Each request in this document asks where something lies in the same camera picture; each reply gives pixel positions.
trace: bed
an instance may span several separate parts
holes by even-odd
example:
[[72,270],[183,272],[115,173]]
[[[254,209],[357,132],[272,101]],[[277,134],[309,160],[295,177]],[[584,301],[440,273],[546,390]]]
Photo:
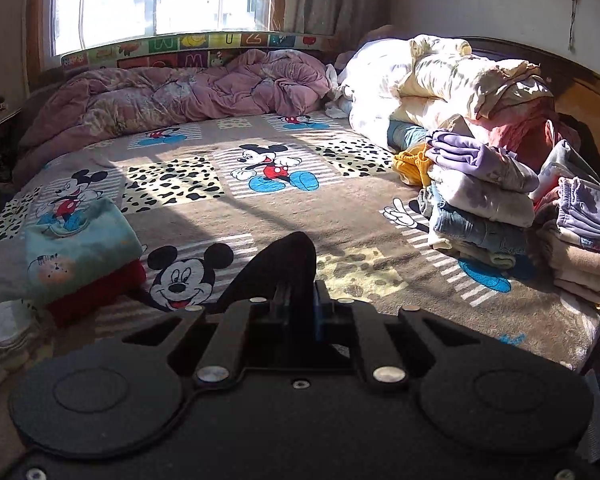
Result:
[[[142,293],[49,335],[27,366],[190,304],[152,294],[152,285],[169,279],[161,272],[167,264],[148,261],[162,247],[213,269],[205,298],[213,301],[259,250],[300,230],[314,241],[317,278],[334,298],[358,298],[388,314],[417,305],[579,368],[600,314],[556,293],[534,254],[501,274],[432,250],[418,190],[391,166],[390,153],[321,111],[180,124],[58,156],[0,214],[0,301],[26,301],[24,228],[53,215],[66,190],[80,190],[77,208],[101,197],[120,208],[144,249],[147,280]],[[215,244],[231,249],[229,263],[210,257]],[[0,385],[0,468],[21,450],[6,409],[13,380]]]

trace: blue fabric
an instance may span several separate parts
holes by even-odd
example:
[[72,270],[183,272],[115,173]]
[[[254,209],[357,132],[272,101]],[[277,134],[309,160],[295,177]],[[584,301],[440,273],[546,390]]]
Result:
[[142,247],[120,210],[101,197],[70,222],[26,228],[29,294],[45,305],[137,260]]
[[491,251],[492,253],[525,254],[525,232],[510,224],[491,222],[467,211],[449,205],[432,183],[433,207],[438,214],[433,215],[436,222],[433,228],[445,236],[455,240],[470,242]]
[[386,141],[389,147],[397,152],[403,152],[420,142],[424,142],[424,138],[428,133],[428,130],[417,124],[389,121]]

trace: bedspread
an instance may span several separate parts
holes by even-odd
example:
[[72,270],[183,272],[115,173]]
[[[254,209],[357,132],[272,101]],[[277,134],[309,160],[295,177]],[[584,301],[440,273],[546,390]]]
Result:
[[[386,314],[419,305],[556,362],[580,364],[600,320],[596,311],[565,306],[542,280],[542,267],[526,258],[504,273],[432,250],[417,190],[391,164],[390,153],[320,112],[222,118],[102,140],[51,161],[1,213],[0,304],[26,298],[25,227],[65,221],[58,197],[80,178],[72,204],[80,210],[108,197],[120,208],[146,247],[147,280],[134,298],[120,296],[75,326],[47,333],[55,355],[214,301],[259,250],[301,230],[316,245],[317,278],[332,298],[358,298]],[[219,249],[231,257],[218,258]],[[172,263],[192,269],[193,285],[204,280],[200,298],[190,288],[160,293],[177,279],[163,272]],[[8,426],[10,384],[0,386],[0,429]],[[0,433],[5,459],[17,443],[10,431]]]
[[225,67],[107,68],[76,76],[20,141],[17,188],[54,158],[100,140],[175,124],[313,111],[329,90],[324,65],[297,50],[250,50]]

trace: yellow clothing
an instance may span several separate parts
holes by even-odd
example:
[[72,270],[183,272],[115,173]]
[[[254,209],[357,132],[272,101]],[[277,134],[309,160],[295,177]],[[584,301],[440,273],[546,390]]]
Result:
[[400,174],[400,180],[405,184],[422,187],[431,184],[427,170],[433,160],[424,155],[426,150],[427,145],[423,142],[394,155],[394,170]]

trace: metal bolt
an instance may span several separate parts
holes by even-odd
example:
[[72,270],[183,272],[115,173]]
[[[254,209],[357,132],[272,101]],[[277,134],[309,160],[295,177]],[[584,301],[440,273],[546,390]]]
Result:
[[381,366],[374,370],[374,379],[379,383],[399,383],[407,374],[395,366]]
[[576,473],[571,469],[563,469],[555,476],[555,480],[576,480]]
[[197,375],[205,383],[219,383],[229,376],[229,370],[223,366],[205,366],[198,370]]
[[311,383],[304,379],[298,379],[297,381],[294,381],[293,386],[296,390],[306,390],[309,386],[311,386]]
[[25,478],[27,480],[46,480],[46,475],[45,472],[42,471],[42,469],[32,467],[27,471]]

